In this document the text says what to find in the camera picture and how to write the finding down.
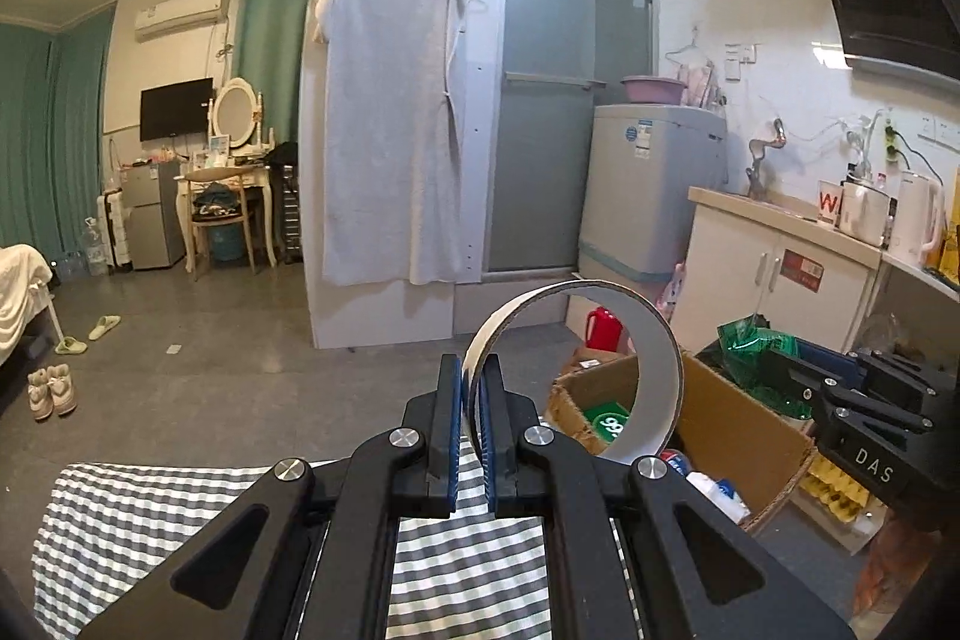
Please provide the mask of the person's right hand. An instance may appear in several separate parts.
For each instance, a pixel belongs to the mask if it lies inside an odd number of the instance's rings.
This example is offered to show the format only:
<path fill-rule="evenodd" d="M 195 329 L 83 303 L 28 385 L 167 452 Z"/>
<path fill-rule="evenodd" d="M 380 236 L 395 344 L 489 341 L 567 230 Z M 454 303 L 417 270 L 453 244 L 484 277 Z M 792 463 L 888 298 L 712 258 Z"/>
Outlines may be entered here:
<path fill-rule="evenodd" d="M 869 544 L 866 565 L 854 588 L 853 617 L 892 615 L 905 601 L 939 549 L 939 531 L 921 531 L 893 510 Z"/>

